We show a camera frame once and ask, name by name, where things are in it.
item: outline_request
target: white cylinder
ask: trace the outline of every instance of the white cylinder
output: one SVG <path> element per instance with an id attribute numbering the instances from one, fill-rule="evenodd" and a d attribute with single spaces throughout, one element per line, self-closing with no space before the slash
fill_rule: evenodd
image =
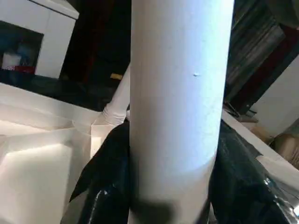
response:
<path id="1" fill-rule="evenodd" d="M 124 74 L 111 102 L 106 105 L 103 115 L 106 121 L 112 125 L 123 123 L 130 104 L 130 65 Z"/>
<path id="2" fill-rule="evenodd" d="M 130 223 L 191 224 L 207 201 L 233 6 L 132 0 Z"/>

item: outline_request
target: black plastic sheet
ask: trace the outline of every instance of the black plastic sheet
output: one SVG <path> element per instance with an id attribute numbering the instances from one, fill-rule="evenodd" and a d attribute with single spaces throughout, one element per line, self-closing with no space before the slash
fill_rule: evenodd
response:
<path id="1" fill-rule="evenodd" d="M 294 208 L 243 141 L 221 124 L 209 191 L 218 223 L 297 224 Z"/>
<path id="2" fill-rule="evenodd" d="M 116 127 L 107 136 L 82 171 L 70 202 L 85 192 L 87 197 L 76 224 L 127 224 L 130 199 L 128 123 Z"/>

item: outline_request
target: yellow object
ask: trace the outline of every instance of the yellow object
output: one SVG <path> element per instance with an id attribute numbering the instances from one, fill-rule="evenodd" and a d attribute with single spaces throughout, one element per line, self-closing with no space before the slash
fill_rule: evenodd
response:
<path id="1" fill-rule="evenodd" d="M 112 79 L 118 79 L 118 80 L 122 80 L 122 75 L 119 75 L 119 74 L 115 74 L 115 73 L 112 73 L 110 78 Z"/>

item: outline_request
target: white wall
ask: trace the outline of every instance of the white wall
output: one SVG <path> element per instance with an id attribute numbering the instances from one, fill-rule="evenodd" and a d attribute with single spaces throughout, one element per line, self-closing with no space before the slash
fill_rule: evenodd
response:
<path id="1" fill-rule="evenodd" d="M 299 56 L 253 105 L 256 118 L 277 136 L 299 118 Z"/>

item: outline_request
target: white pipe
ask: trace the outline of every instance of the white pipe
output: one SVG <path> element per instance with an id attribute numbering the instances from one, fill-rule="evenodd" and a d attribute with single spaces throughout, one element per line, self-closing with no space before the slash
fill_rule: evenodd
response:
<path id="1" fill-rule="evenodd" d="M 127 115 L 127 108 L 130 103 L 130 73 L 129 65 L 111 102 L 106 105 L 103 111 L 105 120 L 115 126 L 122 124 Z"/>
<path id="2" fill-rule="evenodd" d="M 160 223 L 161 214 L 163 223 L 191 224 L 202 211 L 233 6 L 233 0 L 132 0 L 131 224 Z"/>

